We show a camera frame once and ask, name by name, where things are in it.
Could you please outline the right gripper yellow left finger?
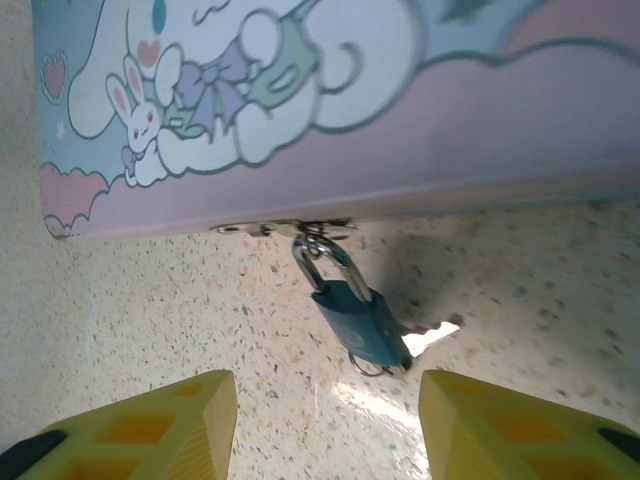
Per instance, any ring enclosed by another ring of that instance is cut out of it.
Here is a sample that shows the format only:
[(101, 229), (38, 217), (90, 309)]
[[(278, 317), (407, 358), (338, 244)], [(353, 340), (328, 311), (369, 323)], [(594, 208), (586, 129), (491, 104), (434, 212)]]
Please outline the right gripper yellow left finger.
[(234, 375), (213, 370), (49, 425), (65, 439), (26, 479), (224, 479)]

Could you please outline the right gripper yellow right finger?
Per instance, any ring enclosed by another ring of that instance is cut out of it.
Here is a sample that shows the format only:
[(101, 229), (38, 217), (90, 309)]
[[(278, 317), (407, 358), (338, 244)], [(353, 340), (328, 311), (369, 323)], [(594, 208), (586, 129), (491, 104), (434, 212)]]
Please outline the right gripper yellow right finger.
[(419, 418), (435, 479), (636, 479), (639, 435), (612, 420), (428, 370)]

